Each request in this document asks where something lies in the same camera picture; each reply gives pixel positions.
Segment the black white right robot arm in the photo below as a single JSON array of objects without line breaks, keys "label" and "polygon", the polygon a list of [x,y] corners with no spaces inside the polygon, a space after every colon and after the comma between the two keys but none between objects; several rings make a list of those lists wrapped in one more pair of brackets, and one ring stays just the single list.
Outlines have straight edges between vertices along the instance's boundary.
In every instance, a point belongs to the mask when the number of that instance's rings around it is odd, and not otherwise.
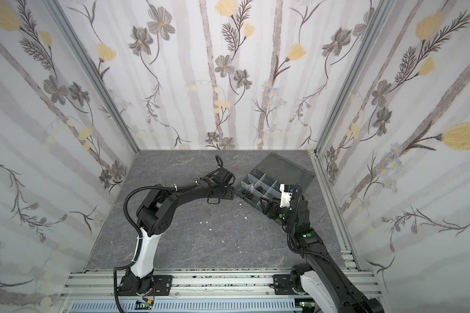
[{"label": "black white right robot arm", "polygon": [[302,187],[281,184],[279,192],[279,200],[262,200],[262,212],[281,223],[289,250],[305,261],[291,271],[295,292],[308,294],[316,312],[383,312],[379,300],[365,296],[331,259],[324,241],[311,227]]}]

